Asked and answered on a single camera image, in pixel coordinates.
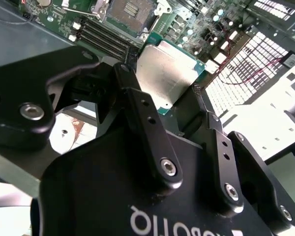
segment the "red wire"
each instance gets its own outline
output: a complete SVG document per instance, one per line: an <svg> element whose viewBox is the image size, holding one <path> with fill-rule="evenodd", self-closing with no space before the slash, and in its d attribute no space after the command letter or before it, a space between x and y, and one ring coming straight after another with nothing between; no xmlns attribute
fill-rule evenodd
<svg viewBox="0 0 295 236"><path fill-rule="evenodd" d="M265 67L255 71L248 79L240 82L240 83L227 83L227 82L224 82L222 81L220 78L220 81L226 85L241 85L241 84L244 84L244 83L247 83L248 81L252 80L256 75L258 75L260 72L263 72L264 69L268 68L270 65L274 65L276 63L278 63L282 58L275 58L273 59L272 61L270 61L267 65L265 65Z"/></svg>

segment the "silver screw head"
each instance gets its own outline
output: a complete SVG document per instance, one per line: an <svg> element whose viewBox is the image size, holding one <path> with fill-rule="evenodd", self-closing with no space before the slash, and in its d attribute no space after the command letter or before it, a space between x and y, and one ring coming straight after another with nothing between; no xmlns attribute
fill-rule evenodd
<svg viewBox="0 0 295 236"><path fill-rule="evenodd" d="M52 22L52 21L54 21L54 18L52 16L48 16L47 21Z"/></svg>
<svg viewBox="0 0 295 236"><path fill-rule="evenodd" d="M176 174L176 166L169 159L161 160L161 167L163 171L169 176L174 176Z"/></svg>
<svg viewBox="0 0 295 236"><path fill-rule="evenodd" d="M284 206L280 206L280 208L281 208L281 211L282 211L284 217L285 217L287 220L292 221L292 216L291 216L291 214L289 213L289 211L286 210L286 208L285 208Z"/></svg>
<svg viewBox="0 0 295 236"><path fill-rule="evenodd" d="M216 114L213 114L212 116L213 116L213 118L214 118L216 121L219 121L219 120L220 120L220 119L216 116Z"/></svg>
<svg viewBox="0 0 295 236"><path fill-rule="evenodd" d="M239 200L239 195L238 195L236 189L233 186L231 186L229 183L225 184L225 191L226 191L227 195L230 196L231 199L233 199L234 201Z"/></svg>
<svg viewBox="0 0 295 236"><path fill-rule="evenodd" d="M44 110L34 104L26 104L20 108L21 115L30 120L40 120L44 117Z"/></svg>
<svg viewBox="0 0 295 236"><path fill-rule="evenodd" d="M242 134L240 134L240 133L236 133L236 134L237 134L237 137L239 137L240 140L242 140L242 141L245 140L245 138L244 138L244 136Z"/></svg>

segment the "screw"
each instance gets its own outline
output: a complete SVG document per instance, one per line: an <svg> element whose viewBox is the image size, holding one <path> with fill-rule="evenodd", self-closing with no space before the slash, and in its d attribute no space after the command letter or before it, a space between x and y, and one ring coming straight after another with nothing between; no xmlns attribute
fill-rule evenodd
<svg viewBox="0 0 295 236"><path fill-rule="evenodd" d="M225 190L228 196L230 196L234 201L239 200L239 196L236 189L233 186L231 186L229 183L225 184Z"/></svg>
<svg viewBox="0 0 295 236"><path fill-rule="evenodd" d="M52 21L54 21L54 18L52 16L48 16L47 21L52 22Z"/></svg>
<svg viewBox="0 0 295 236"><path fill-rule="evenodd" d="M90 53L83 51L82 54L87 59L93 60L93 56Z"/></svg>
<svg viewBox="0 0 295 236"><path fill-rule="evenodd" d="M216 120L216 121L219 121L220 119L216 116L216 114L212 114L213 118Z"/></svg>
<svg viewBox="0 0 295 236"><path fill-rule="evenodd" d="M161 160L161 166L163 171L169 176L174 176L176 174L176 166L169 159Z"/></svg>
<svg viewBox="0 0 295 236"><path fill-rule="evenodd" d="M244 136L242 134L240 134L240 133L236 133L236 134L237 134L237 137L239 137L240 140L242 140L242 141L245 140L245 138L244 138Z"/></svg>
<svg viewBox="0 0 295 236"><path fill-rule="evenodd" d="M44 110L34 104L26 104L20 108L21 115L30 120L40 120L44 117Z"/></svg>
<svg viewBox="0 0 295 236"><path fill-rule="evenodd" d="M281 211L282 211L284 217L285 217L287 220L292 221L292 216L291 216L291 214L289 213L289 211L286 210L286 208L285 208L284 206L282 206L282 205L281 205L280 207L281 207Z"/></svg>
<svg viewBox="0 0 295 236"><path fill-rule="evenodd" d="M105 9L100 9L99 10L99 14L105 15L106 14L106 10Z"/></svg>

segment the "black memory slot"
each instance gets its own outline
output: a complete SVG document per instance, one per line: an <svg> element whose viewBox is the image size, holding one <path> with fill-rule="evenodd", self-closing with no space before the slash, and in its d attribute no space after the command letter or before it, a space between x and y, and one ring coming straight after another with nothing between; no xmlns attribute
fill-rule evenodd
<svg viewBox="0 0 295 236"><path fill-rule="evenodd" d="M105 42L109 42L112 45L115 45L118 48L121 48L122 50L126 51L129 45L123 44L122 42L119 42L118 39L113 38L105 33L100 32L97 29L91 28L89 26L85 26L83 31L87 31L89 33L92 33L93 35L96 35L97 37L101 38Z"/></svg>
<svg viewBox="0 0 295 236"><path fill-rule="evenodd" d="M88 38L87 36L80 35L80 40L82 42L85 42L86 44L89 44L90 46L94 47L95 49L100 50L101 52L111 56L111 57L114 57L120 61L125 60L124 55L120 55L118 53L115 53L114 51L109 50L107 47L103 47L103 46L95 43L92 39Z"/></svg>
<svg viewBox="0 0 295 236"><path fill-rule="evenodd" d="M110 42L107 42L104 38L101 38L99 35L93 34L92 32L88 30L84 30L83 32L81 32L81 35L83 35L86 38L89 38L95 44L98 44L99 46L103 48L107 48L109 51L112 51L121 56L125 55L127 52L126 48L120 48L114 44L111 44Z"/></svg>
<svg viewBox="0 0 295 236"><path fill-rule="evenodd" d="M98 32L101 32L102 34L106 35L109 38L113 38L117 40L119 44L122 44L126 47L130 45L129 42L120 38L117 34L109 31L108 29L104 28L103 26L99 25L96 22L88 20L84 23L84 25L96 29Z"/></svg>

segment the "silver metal plate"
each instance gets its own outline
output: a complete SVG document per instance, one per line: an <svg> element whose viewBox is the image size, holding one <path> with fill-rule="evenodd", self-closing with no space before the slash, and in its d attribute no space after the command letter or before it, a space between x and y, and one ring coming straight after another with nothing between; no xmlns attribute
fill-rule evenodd
<svg viewBox="0 0 295 236"><path fill-rule="evenodd" d="M162 41L147 45L138 59L137 78L142 91L149 93L156 108L165 114L197 79L196 61Z"/></svg>

